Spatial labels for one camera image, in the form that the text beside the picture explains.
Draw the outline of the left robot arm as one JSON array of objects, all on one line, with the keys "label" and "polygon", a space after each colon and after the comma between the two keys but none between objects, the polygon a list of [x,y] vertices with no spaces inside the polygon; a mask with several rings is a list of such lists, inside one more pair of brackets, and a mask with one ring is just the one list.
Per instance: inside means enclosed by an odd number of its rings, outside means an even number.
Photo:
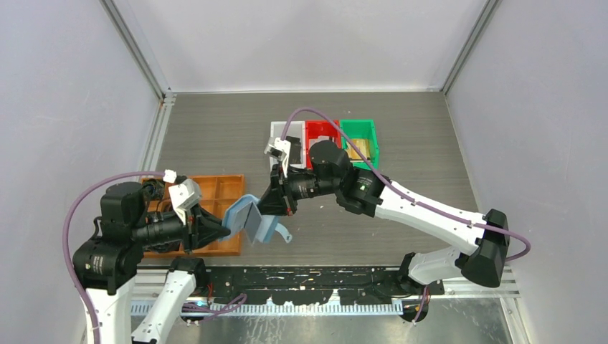
[{"label": "left robot arm", "polygon": [[[170,186],[155,178],[106,190],[93,236],[72,255],[89,343],[166,343],[186,299],[206,292],[204,260],[189,254],[231,231],[201,207],[201,199],[199,185],[184,176]],[[173,243],[187,255],[171,263],[161,294],[132,329],[130,307],[144,251]]]}]

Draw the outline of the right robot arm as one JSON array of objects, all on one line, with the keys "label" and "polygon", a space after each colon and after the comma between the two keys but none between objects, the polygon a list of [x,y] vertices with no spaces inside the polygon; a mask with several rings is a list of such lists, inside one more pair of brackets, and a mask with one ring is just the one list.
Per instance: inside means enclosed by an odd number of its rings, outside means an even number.
[{"label": "right robot arm", "polygon": [[419,294],[433,282],[455,277],[482,287],[500,286],[509,246],[504,213],[463,211],[425,198],[376,171],[355,167],[347,152],[329,140],[313,145],[310,168],[292,167],[290,148],[280,138],[270,139],[265,148],[275,164],[257,205],[261,214],[292,216],[299,200],[333,195],[347,212],[405,224],[449,244],[404,255],[396,274],[403,292]]}]

